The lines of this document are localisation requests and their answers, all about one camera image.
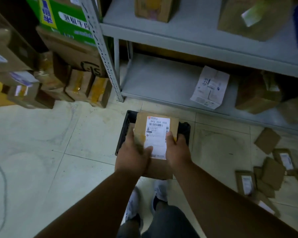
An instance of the perforated metal upright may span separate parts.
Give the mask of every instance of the perforated metal upright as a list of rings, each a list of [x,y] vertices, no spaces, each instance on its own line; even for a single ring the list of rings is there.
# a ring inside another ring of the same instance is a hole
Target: perforated metal upright
[[[91,31],[93,38],[95,40],[95,43],[97,45],[99,54],[103,60],[108,77],[111,81],[113,88],[115,89],[116,94],[117,94],[117,100],[119,102],[123,102],[124,98],[121,95],[119,76],[115,70],[115,66],[112,61],[112,57],[109,52],[107,42],[105,40],[105,37],[103,36],[102,29],[99,24],[100,18],[99,18],[99,12],[98,12],[96,2],[95,2],[95,0],[80,0],[80,3],[82,6],[84,15],[86,17],[88,26],[90,28],[90,31]],[[115,58],[115,61],[116,61],[116,67],[119,68],[119,63],[117,63],[117,62],[119,62],[119,58]]]

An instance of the foot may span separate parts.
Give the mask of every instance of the foot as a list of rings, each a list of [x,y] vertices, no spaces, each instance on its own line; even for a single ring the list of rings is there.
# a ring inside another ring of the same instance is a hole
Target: foot
[[[131,219],[137,220],[139,222],[139,230],[141,231],[144,224],[139,215],[139,204],[140,192],[137,186],[135,186],[127,204],[125,212],[125,222]]]
[[[168,189],[168,181],[167,180],[156,180],[154,182],[154,194],[151,201],[151,213],[154,214],[156,212],[156,206],[159,201],[163,201],[167,204],[167,189]]]

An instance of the forearm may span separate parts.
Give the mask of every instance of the forearm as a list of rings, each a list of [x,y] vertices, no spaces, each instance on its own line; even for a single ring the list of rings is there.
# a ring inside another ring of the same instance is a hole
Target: forearm
[[[174,169],[188,203],[208,238],[298,237],[298,232],[226,187],[194,163]]]
[[[138,178],[114,172],[36,238],[115,237]]]

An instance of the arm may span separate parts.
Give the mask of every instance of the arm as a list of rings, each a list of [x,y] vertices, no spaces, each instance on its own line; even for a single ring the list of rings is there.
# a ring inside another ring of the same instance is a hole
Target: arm
[[[298,237],[298,232],[223,185],[191,160],[183,135],[167,134],[166,158],[208,238]]]
[[[44,228],[42,237],[116,237],[138,179],[147,168],[152,147],[141,156],[130,129],[119,150],[115,172]]]

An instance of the black plastic crate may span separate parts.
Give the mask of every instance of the black plastic crate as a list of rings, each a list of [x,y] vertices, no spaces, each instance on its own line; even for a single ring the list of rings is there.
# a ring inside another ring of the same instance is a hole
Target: black plastic crate
[[[121,145],[123,144],[123,142],[125,142],[127,131],[128,131],[128,128],[129,128],[129,124],[130,123],[136,123],[137,113],[138,112],[131,111],[131,110],[128,110],[127,113],[126,113],[125,120],[124,120],[124,123],[123,123],[123,127],[121,128],[121,132],[120,132],[116,152],[115,152],[116,156],[118,154],[118,151],[119,151]],[[190,124],[188,124],[187,122],[185,122],[185,123],[179,122],[178,134],[183,134],[184,135],[184,137],[186,138],[187,145],[189,145],[190,131],[191,131],[191,125]]]

